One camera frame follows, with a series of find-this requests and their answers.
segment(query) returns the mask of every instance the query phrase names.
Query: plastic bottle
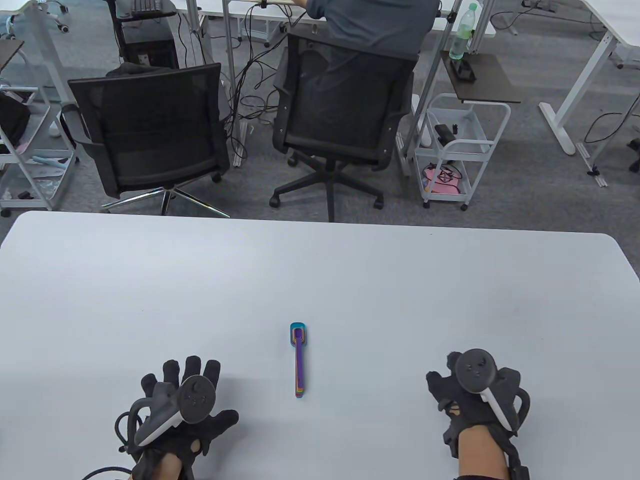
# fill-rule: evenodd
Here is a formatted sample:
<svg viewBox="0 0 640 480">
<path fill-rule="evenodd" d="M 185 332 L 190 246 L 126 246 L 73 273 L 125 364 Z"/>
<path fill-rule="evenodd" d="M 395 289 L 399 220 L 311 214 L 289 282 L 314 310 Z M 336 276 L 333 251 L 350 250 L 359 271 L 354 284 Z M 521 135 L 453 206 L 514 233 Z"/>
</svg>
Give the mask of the plastic bottle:
<svg viewBox="0 0 640 480">
<path fill-rule="evenodd" d="M 467 44 L 476 24 L 476 8 L 478 8 L 476 3 L 469 5 L 469 10 L 460 20 L 458 33 L 456 33 L 456 38 L 453 41 L 453 45 L 451 45 L 451 50 L 449 50 L 449 56 L 453 60 L 460 60 L 467 51 Z"/>
</svg>

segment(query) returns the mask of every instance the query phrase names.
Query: black glove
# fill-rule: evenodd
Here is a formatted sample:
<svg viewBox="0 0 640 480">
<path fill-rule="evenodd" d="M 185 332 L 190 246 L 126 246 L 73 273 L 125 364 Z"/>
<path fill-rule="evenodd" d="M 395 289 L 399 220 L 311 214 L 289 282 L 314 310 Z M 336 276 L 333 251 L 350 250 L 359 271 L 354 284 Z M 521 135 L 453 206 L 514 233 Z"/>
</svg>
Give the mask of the black glove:
<svg viewBox="0 0 640 480">
<path fill-rule="evenodd" d="M 460 352 L 451 352 L 447 356 L 447 367 L 451 371 L 448 377 L 442 377 L 438 372 L 427 373 L 427 384 L 431 395 L 438 402 L 438 410 L 444 411 L 451 419 L 449 429 L 444 433 L 444 442 L 451 449 L 451 455 L 458 458 L 458 436 L 460 433 L 475 425 L 485 425 L 491 433 L 493 439 L 498 446 L 509 456 L 509 462 L 512 466 L 519 466 L 520 460 L 518 451 L 509 441 L 517 432 L 505 429 L 488 403 L 485 403 L 480 395 L 467 392 L 460 385 L 456 373 L 455 366 Z M 523 401 L 526 396 L 526 409 L 521 409 L 518 416 L 521 422 L 524 421 L 528 413 L 529 396 L 519 388 L 520 373 L 502 368 L 498 371 L 498 378 L 493 388 L 501 389 L 511 400 L 511 404 L 515 401 L 516 396 L 520 396 Z"/>
<path fill-rule="evenodd" d="M 200 374 L 200 357 L 190 356 L 184 366 L 182 381 L 192 375 Z M 180 365 L 175 360 L 168 360 L 163 365 L 164 382 L 173 384 L 178 389 L 178 375 Z M 214 387 L 218 386 L 220 378 L 220 363 L 217 360 L 209 360 L 204 368 L 203 375 L 208 378 Z M 157 380 L 152 373 L 145 375 L 141 380 L 142 389 L 146 397 L 152 397 Z M 153 475 L 157 464 L 167 453 L 176 455 L 182 462 L 181 478 L 192 477 L 191 467 L 196 457 L 209 452 L 211 440 L 224 433 L 229 427 L 238 423 L 238 413 L 235 410 L 223 410 L 215 417 L 208 416 L 198 424 L 182 422 L 177 427 L 171 427 L 159 438 L 151 442 L 143 451 L 140 462 L 133 469 L 134 480 L 147 480 Z M 191 446 L 195 440 L 200 441 L 200 448 L 192 451 Z"/>
</svg>

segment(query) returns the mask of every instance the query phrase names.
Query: gray carpet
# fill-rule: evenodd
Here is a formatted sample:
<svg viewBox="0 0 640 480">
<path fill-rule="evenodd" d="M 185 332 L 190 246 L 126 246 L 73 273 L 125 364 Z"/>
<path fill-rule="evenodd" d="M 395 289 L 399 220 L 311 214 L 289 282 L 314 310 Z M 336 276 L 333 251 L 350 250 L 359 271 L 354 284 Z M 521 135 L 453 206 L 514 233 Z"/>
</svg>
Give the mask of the gray carpet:
<svg viewBox="0 0 640 480">
<path fill-rule="evenodd" d="M 51 24 L 51 33 L 62 62 L 72 77 L 102 76 L 118 65 L 106 4 L 101 0 L 72 0 L 67 3 L 71 7 L 68 16 L 71 32 L 61 34 Z M 510 10 L 518 4 L 504 0 L 498 10 Z M 562 8 L 559 15 L 589 20 L 588 13 L 573 8 Z M 212 27 L 212 35 L 223 34 L 220 20 L 213 21 Z M 562 152 L 537 107 L 540 101 L 550 102 L 556 109 L 559 107 L 596 47 L 596 42 L 589 37 L 591 25 L 525 15 L 518 19 L 517 28 L 518 36 L 500 31 L 496 38 L 485 40 L 483 45 L 484 52 L 498 55 L 513 84 L 521 89 L 525 101 L 513 108 L 511 121 L 469 210 L 461 212 L 457 205 L 448 203 L 435 203 L 429 210 L 423 209 L 415 180 L 405 179 L 394 162 L 388 170 L 378 173 L 363 168 L 349 169 L 354 176 L 384 190 L 385 208 L 374 210 L 373 198 L 338 187 L 337 221 L 602 232 L 619 242 L 636 271 L 640 271 L 640 175 L 627 170 L 635 156 L 625 146 L 638 134 L 631 129 L 630 123 L 612 142 L 600 166 L 609 187 L 601 189 L 586 175 L 586 167 L 579 156 L 567 157 Z M 16 30 L 18 36 L 27 41 L 27 51 L 32 54 L 32 60 L 40 63 L 41 58 L 24 19 L 17 19 Z M 189 50 L 188 65 L 192 65 L 191 44 L 184 22 L 182 37 Z M 435 38 L 435 34 L 430 35 L 427 45 L 433 45 Z M 213 40 L 215 57 L 225 64 L 223 44 L 223 39 Z M 177 45 L 182 57 L 184 50 L 178 41 Z M 258 51 L 264 49 L 259 42 L 254 43 L 254 48 Z M 248 57 L 248 42 L 243 42 L 236 53 L 237 64 L 243 65 Z M 278 58 L 279 53 L 274 52 L 266 61 L 276 65 Z M 426 56 L 421 59 L 417 72 L 416 92 L 425 80 Z M 13 62 L 2 76 L 14 83 L 28 83 L 19 61 Z M 259 69 L 256 67 L 248 78 L 246 93 L 258 78 Z M 436 88 L 439 92 L 452 91 L 442 75 Z M 269 84 L 258 92 L 265 95 L 270 89 Z M 639 89 L 640 72 L 632 68 L 618 70 L 613 62 L 608 62 L 568 122 L 568 132 L 575 141 L 581 140 L 598 115 L 607 111 L 624 111 Z M 496 122 L 491 113 L 483 119 L 490 124 L 489 130 L 495 128 Z M 593 131 L 594 138 L 611 132 L 614 122 L 614 117 L 603 119 Z M 250 157 L 243 167 L 229 171 L 220 184 L 201 180 L 190 186 L 189 191 L 235 218 L 326 221 L 326 197 L 322 186 L 284 195 L 279 210 L 269 207 L 273 188 L 306 175 L 307 168 L 289 168 L 285 157 L 271 146 L 271 127 L 256 121 L 252 125 L 254 131 L 246 142 Z M 100 204 L 107 201 L 109 198 L 102 190 L 95 166 L 91 162 L 83 162 L 71 179 L 61 209 L 97 212 Z M 157 214 L 159 208 L 159 199 L 156 198 L 121 208 L 118 212 Z M 172 202 L 170 214 L 210 215 L 180 198 Z M 4 238 L 12 221 L 13 218 L 0 219 L 0 238 Z"/>
</svg>

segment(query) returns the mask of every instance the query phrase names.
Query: chair base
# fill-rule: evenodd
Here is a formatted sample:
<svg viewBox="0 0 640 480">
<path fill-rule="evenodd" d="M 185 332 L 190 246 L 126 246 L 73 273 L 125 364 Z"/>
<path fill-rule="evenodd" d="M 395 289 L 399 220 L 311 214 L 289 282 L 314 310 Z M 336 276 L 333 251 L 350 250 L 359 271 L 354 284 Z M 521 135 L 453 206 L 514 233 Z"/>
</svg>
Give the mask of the chair base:
<svg viewBox="0 0 640 480">
<path fill-rule="evenodd" d="M 214 182 L 219 181 L 217 180 L 217 178 L 218 178 L 217 175 L 212 176 L 212 180 Z M 180 188 L 191 182 L 186 182 L 181 184 L 180 186 L 173 187 L 173 188 L 164 188 L 164 187 L 155 188 L 153 190 L 149 190 L 147 192 L 141 193 L 140 195 L 132 196 L 131 198 L 125 198 L 124 200 L 118 200 L 116 202 L 105 204 L 102 206 L 102 212 L 111 213 L 109 210 L 114 207 L 121 207 L 122 205 L 132 204 L 134 202 L 137 202 L 138 200 L 144 200 L 145 198 L 152 198 L 155 196 L 162 195 L 162 208 L 160 213 L 160 215 L 162 216 L 165 216 L 167 214 L 169 210 L 169 203 L 171 202 L 171 200 L 173 200 L 176 196 L 179 196 L 184 198 L 185 200 L 189 200 L 191 203 L 194 203 L 196 205 L 199 205 L 200 207 L 206 208 L 207 210 L 210 210 L 213 213 L 220 215 L 223 218 L 231 218 L 228 214 L 224 213 L 222 210 L 218 210 L 217 208 L 209 205 L 206 202 L 203 202 L 199 198 L 191 195 L 190 193 L 185 192 Z"/>
<path fill-rule="evenodd" d="M 330 222 L 335 220 L 333 185 L 336 183 L 353 188 L 354 190 L 374 195 L 376 197 L 376 201 L 373 203 L 373 207 L 378 210 L 382 210 L 382 208 L 384 208 L 385 199 L 382 190 L 373 188 L 372 186 L 360 182 L 359 180 L 356 180 L 349 175 L 345 175 L 342 172 L 348 163 L 343 162 L 336 164 L 335 160 L 327 159 L 326 164 L 323 164 L 322 162 L 298 151 L 293 153 L 289 160 L 287 160 L 287 163 L 289 166 L 296 166 L 298 161 L 301 161 L 305 165 L 313 168 L 316 172 L 276 188 L 273 191 L 273 196 L 269 199 L 269 205 L 273 208 L 278 208 L 280 206 L 280 195 L 283 193 L 300 190 L 318 183 L 324 183 L 326 188 L 326 204 Z"/>
</svg>

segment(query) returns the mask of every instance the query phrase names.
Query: pink item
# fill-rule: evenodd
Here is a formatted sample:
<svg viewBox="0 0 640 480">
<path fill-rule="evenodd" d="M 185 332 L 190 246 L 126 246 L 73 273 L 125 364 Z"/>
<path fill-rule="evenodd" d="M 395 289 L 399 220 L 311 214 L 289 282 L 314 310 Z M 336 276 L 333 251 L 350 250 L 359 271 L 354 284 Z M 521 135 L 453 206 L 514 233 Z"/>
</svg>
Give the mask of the pink item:
<svg viewBox="0 0 640 480">
<path fill-rule="evenodd" d="M 422 187 L 427 191 L 432 183 L 433 174 L 435 168 L 425 168 L 422 171 Z M 458 189 L 458 182 L 460 181 L 459 173 L 456 170 L 451 170 L 446 166 L 442 166 L 438 179 L 431 190 L 432 193 L 442 193 L 444 195 L 458 195 L 460 193 Z"/>
</svg>

